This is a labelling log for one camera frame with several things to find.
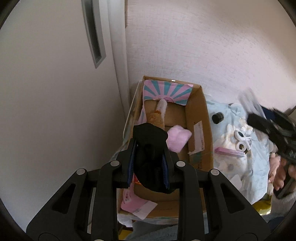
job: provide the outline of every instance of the pink cotton ball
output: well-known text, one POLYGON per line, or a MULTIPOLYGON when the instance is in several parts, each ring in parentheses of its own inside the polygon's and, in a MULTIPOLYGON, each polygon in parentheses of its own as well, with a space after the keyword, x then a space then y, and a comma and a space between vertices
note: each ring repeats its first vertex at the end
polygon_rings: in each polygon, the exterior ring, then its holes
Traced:
POLYGON ((168 138, 166 140, 168 149, 179 153, 191 136, 190 130, 186 130, 181 126, 173 126, 168 130, 168 138))

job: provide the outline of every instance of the small pink box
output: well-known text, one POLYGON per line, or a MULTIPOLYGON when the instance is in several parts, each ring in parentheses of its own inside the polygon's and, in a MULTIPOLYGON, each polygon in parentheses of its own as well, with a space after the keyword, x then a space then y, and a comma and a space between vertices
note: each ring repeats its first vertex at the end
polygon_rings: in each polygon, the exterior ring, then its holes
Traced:
POLYGON ((217 147, 215 153, 226 156, 244 157, 245 153, 241 151, 231 150, 224 147, 217 147))

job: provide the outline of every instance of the metal bolt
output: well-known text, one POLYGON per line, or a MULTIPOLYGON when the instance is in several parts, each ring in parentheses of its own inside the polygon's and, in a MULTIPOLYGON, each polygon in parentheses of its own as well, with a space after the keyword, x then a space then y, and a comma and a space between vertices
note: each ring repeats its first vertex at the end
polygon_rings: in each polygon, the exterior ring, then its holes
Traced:
POLYGON ((214 176, 219 175, 219 173, 220 173, 220 172, 219 172, 217 169, 212 169, 212 170, 211 170, 211 174, 214 175, 214 176))
POLYGON ((83 168, 79 168, 79 169, 76 171, 76 173, 77 173, 78 175, 82 175, 82 174, 85 173, 85 170, 84 170, 83 168))
POLYGON ((185 166, 185 162, 183 162, 183 161, 178 161, 178 162, 177 162, 177 166, 178 166, 178 167, 184 167, 184 166, 185 166))
POLYGON ((111 166, 116 167, 119 165, 119 161, 112 161, 111 166))

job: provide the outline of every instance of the cylindrical black container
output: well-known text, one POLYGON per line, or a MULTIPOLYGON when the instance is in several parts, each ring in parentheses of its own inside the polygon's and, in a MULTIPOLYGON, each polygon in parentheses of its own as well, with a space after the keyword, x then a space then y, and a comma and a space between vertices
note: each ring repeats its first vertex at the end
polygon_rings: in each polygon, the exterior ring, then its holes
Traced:
POLYGON ((220 122, 223 121, 223 120, 224 120, 224 115, 223 115, 222 112, 218 112, 218 113, 216 113, 216 114, 214 114, 214 115, 212 116, 212 121, 213 121, 215 124, 218 124, 218 123, 220 123, 220 122))

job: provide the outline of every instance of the cardboard box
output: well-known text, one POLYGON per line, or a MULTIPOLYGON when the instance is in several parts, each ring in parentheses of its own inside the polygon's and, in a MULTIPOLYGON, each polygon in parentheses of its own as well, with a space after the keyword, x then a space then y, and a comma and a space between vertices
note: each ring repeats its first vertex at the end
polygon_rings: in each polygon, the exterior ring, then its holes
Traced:
MULTIPOLYGON (((158 77, 149 77, 144 76, 143 81, 139 87, 139 95, 137 103, 135 105, 133 115, 133 125, 137 123, 137 120, 140 117, 140 113, 143 106, 142 101, 142 90, 145 80, 158 80, 158 81, 168 81, 170 79, 158 78, 158 77)), ((182 81, 174 81, 179 84, 192 84, 182 81)), ((185 106, 168 102, 167 110, 165 113, 165 130, 168 131, 171 127, 175 125, 180 125, 183 128, 186 128, 192 132, 192 136, 189 139, 188 143, 184 146, 182 151, 178 153, 180 160, 190 163, 195 168, 199 170, 209 171, 213 168, 213 144, 212 144, 212 133, 210 128, 209 115, 207 111, 207 105, 205 97, 202 92, 200 85, 192 84, 193 88, 191 94, 188 98, 187 104, 185 106), (204 137, 204 150, 189 156, 188 152, 193 152, 195 150, 195 141, 194 141, 194 125, 201 122, 202 123, 202 133, 204 137)), ((156 100, 146 100, 144 102, 146 113, 153 112, 156 109, 157 101, 156 100)), ((133 136, 133 129, 131 129, 130 138, 133 136)), ((175 190, 171 194, 164 194, 153 192, 149 189, 146 189, 140 184, 135 184, 134 193, 146 200, 156 202, 158 205, 154 210, 152 210, 147 216, 148 219, 168 219, 178 218, 179 212, 179 190, 175 190)), ((203 210, 205 211, 205 202, 203 198, 203 192, 201 192, 203 210)), ((122 195, 118 196, 118 207, 122 201, 122 195)), ((120 214, 132 215, 124 210, 118 209, 120 214)))

